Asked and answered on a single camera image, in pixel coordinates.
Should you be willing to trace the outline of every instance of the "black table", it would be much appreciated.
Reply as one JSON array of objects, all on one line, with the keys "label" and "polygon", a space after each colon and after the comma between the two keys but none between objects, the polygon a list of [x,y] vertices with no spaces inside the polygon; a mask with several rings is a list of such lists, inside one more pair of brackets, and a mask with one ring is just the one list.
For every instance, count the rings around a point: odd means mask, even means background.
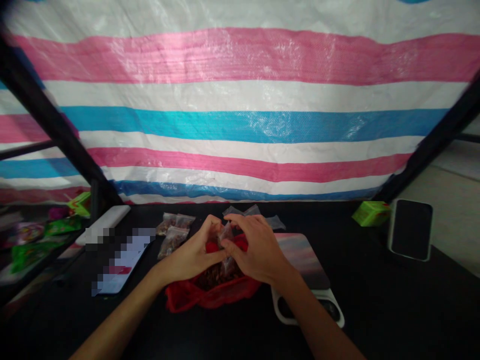
[{"label": "black table", "polygon": [[[246,210],[251,204],[238,204]],[[381,245],[378,229],[351,219],[359,202],[261,203],[289,233],[307,236],[345,316],[345,332],[368,359],[478,359],[480,279],[436,248],[429,262],[397,256]],[[136,205],[116,227],[152,228],[164,211],[195,215],[192,232],[226,204]],[[91,281],[124,236],[101,251],[86,251],[69,278],[46,285],[7,325],[5,343],[25,358],[66,359],[157,262],[161,240],[145,251],[116,297],[91,297]],[[311,359],[296,326],[276,317],[270,288],[215,310],[198,306],[171,314],[162,293],[127,346],[126,359]]]}]

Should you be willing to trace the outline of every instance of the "pink stripe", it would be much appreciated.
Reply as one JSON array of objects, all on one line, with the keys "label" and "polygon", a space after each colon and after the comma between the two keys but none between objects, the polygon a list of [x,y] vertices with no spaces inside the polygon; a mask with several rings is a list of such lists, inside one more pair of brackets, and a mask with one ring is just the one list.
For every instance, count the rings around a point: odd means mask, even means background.
[{"label": "pink stripe", "polygon": [[0,203],[9,204],[13,202],[25,202],[25,203],[33,204],[33,203],[41,203],[45,201],[67,203],[70,201],[70,199],[75,198],[78,195],[78,192],[83,193],[86,191],[90,191],[90,188],[85,186],[74,186],[74,187],[53,189],[53,190],[44,190],[44,189],[16,190],[13,188],[0,188]]},{"label": "pink stripe", "polygon": [[127,84],[278,80],[375,85],[469,82],[480,36],[447,33],[393,44],[275,28],[211,28],[61,43],[15,36],[42,80]]},{"label": "pink stripe", "polygon": [[0,115],[0,143],[43,142],[49,137],[30,114]]},{"label": "pink stripe", "polygon": [[88,149],[99,166],[193,169],[244,175],[270,182],[327,183],[341,179],[391,174],[406,164],[411,154],[395,154],[362,161],[325,163],[274,163],[233,157],[156,151],[139,147]]}]

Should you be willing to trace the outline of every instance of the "hand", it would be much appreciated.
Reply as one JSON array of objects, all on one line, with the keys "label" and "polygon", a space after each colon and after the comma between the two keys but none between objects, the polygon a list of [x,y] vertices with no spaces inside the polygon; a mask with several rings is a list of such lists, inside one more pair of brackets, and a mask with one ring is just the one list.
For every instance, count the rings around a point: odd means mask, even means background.
[{"label": "hand", "polygon": [[287,274],[295,271],[280,250],[274,232],[263,216],[228,214],[225,219],[232,221],[234,226],[239,226],[248,240],[246,252],[227,239],[221,242],[245,275],[275,286]]},{"label": "hand", "polygon": [[195,235],[155,265],[152,270],[166,276],[165,282],[169,284],[191,279],[210,266],[221,262],[228,256],[225,250],[213,253],[205,251],[207,240],[210,237],[216,238],[221,226],[222,221],[218,217],[208,215]]}]

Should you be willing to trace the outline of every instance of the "kitchen scale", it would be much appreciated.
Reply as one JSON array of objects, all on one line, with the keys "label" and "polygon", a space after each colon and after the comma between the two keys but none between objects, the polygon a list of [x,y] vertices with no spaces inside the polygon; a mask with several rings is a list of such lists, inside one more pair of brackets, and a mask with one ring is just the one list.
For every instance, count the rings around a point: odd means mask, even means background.
[{"label": "kitchen scale", "polygon": [[[311,292],[338,326],[343,328],[345,325],[344,315],[332,289],[330,289],[330,280],[310,246],[307,237],[300,233],[276,233],[275,237],[281,251],[300,272]],[[279,320],[286,325],[298,325],[287,302],[273,287],[271,288],[271,296],[273,298],[273,307]]]}]

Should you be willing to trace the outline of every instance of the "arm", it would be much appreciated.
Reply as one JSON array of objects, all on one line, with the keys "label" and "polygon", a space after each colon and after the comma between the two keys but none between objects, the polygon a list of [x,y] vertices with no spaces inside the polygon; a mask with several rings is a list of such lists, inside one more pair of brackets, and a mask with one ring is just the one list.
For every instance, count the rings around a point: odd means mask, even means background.
[{"label": "arm", "polygon": [[265,218],[229,214],[225,219],[243,230],[248,250],[243,252],[228,240],[223,240],[222,246],[244,274],[273,286],[283,296],[315,359],[365,359],[285,258]]},{"label": "arm", "polygon": [[227,253],[207,254],[205,244],[218,231],[220,219],[209,215],[200,230],[172,255],[156,264],[72,355],[71,360],[118,359],[149,307],[162,289],[174,282],[193,278],[222,261]]}]

